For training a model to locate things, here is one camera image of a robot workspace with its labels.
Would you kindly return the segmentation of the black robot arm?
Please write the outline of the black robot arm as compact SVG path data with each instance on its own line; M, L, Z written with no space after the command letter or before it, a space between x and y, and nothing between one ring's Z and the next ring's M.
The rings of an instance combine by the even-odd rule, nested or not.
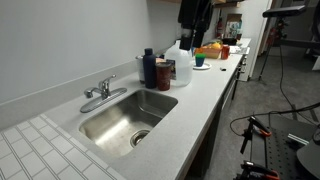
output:
M205 32L209 29L214 2L212 0L182 0L178 22L182 33L179 48L189 51L202 45Z

